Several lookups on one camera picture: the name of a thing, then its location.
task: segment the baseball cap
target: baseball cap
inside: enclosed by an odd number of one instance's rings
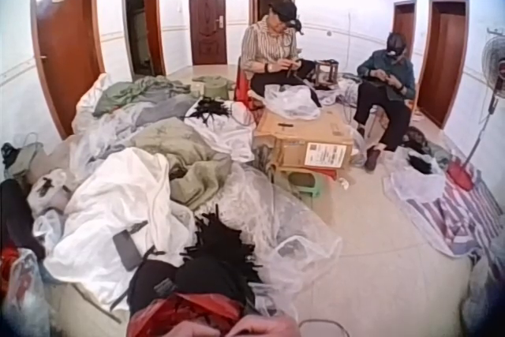
[[[294,28],[297,32],[301,31],[301,22],[297,19],[297,7],[291,0],[281,0],[269,6],[288,28]]]

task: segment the striped shirt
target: striped shirt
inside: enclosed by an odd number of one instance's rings
[[[280,35],[272,34],[268,30],[267,16],[265,16],[245,30],[242,40],[241,68],[247,79],[251,79],[254,75],[254,72],[248,70],[252,62],[275,63],[282,58],[298,59],[294,29],[288,28]]]

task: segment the cardboard box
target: cardboard box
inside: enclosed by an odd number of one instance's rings
[[[289,120],[265,110],[258,137],[275,138],[278,167],[345,169],[354,141],[336,110],[324,108],[317,120]]]

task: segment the electric fan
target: electric fan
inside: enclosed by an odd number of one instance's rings
[[[499,98],[505,99],[505,36],[494,37],[486,43],[482,54],[482,73],[487,85],[492,89],[488,115],[466,161],[463,164],[451,163],[447,172],[452,180],[466,191],[470,191],[474,185],[466,167],[482,140],[489,119],[495,113]]]

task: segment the fan stand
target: fan stand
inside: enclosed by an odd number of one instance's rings
[[[477,137],[477,140],[475,141],[475,144],[473,145],[470,154],[466,158],[466,161],[463,164],[454,161],[449,163],[449,168],[447,169],[447,174],[449,175],[449,178],[451,178],[453,182],[456,183],[456,185],[458,185],[465,191],[471,191],[475,186],[475,183],[473,183],[472,176],[470,175],[466,167],[468,166],[468,163],[472,159],[473,153],[475,153],[477,147],[481,143],[482,135],[484,134],[484,131],[488,127],[489,119],[491,118],[492,114],[495,113],[497,104],[498,99],[496,98],[496,93],[493,92],[491,103],[489,104],[488,116],[486,116],[484,125],[482,126],[482,129],[479,132],[479,136]]]

